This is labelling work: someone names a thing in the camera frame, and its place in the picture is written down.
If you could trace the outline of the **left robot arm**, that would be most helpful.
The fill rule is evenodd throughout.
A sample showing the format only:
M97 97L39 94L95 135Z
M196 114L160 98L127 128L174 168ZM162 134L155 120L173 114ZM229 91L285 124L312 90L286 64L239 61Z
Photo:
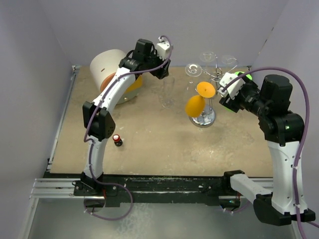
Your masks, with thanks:
M91 62L90 70L96 80L101 79L100 93L91 102L82 106L83 122L86 129L84 142L89 144L86 166L80 180L91 195L101 193L103 184L103 158L106 143L115 131L111 116L125 91L143 73L150 72L158 79L169 75L168 67L173 45L165 35L159 42L139 39L135 48L119 58L118 50L108 50L97 55Z

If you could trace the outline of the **clear stemmed wine glass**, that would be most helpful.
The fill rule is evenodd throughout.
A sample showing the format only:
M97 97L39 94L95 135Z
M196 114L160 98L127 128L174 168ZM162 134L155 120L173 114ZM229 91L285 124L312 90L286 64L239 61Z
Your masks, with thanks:
M202 74L202 67L198 64L190 63L186 65L185 72L189 77L188 88L196 92L198 77Z

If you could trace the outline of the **short clear wine glass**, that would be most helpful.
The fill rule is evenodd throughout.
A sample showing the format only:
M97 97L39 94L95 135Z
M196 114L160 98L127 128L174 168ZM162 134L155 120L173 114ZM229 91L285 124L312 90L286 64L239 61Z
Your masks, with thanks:
M210 67L217 69L217 55L212 51L205 51L200 54L200 60L204 63L204 70L209 70Z

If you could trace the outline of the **green plastic wine glass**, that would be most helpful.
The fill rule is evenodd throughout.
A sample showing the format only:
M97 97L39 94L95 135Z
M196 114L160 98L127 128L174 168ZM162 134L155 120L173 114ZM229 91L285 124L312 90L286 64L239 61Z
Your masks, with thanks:
M240 76L240 75L244 74L244 72L238 71L238 72L235 72L234 74L236 76ZM244 76L243 80L247 83L247 82L252 81L253 78L250 74L248 74L248 75ZM235 106L234 103L231 103L230 100L227 100L223 105L233 112L238 112L240 109L238 106Z

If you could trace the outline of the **yellow plastic wine glass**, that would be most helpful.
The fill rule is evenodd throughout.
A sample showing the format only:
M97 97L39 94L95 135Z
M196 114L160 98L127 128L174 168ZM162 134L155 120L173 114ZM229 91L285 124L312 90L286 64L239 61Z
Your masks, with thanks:
M185 105L185 112L191 118L200 116L205 108L205 99L210 99L216 94L215 87L206 81L198 83L195 89L196 94L190 97Z

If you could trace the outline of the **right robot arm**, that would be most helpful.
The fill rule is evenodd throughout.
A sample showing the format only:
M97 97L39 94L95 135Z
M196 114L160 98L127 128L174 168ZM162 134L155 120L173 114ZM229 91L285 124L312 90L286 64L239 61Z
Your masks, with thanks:
M314 211L308 208L302 196L295 202L293 170L296 154L304 133L302 117L289 110L293 86L280 75L267 75L262 86L240 74L225 73L219 81L220 104L233 112L246 110L256 115L264 134L273 163L273 189L258 186L242 171L224 173L222 191L233 195L236 191L252 204L255 215L262 223L285 226L300 219L313 222Z

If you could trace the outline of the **tall clear champagne flute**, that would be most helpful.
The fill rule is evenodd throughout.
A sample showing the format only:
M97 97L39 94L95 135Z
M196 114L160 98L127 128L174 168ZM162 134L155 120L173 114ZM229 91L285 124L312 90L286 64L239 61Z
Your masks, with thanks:
M170 108L173 105L172 92L174 89L175 78L173 76L165 77L163 80L161 104L164 108Z

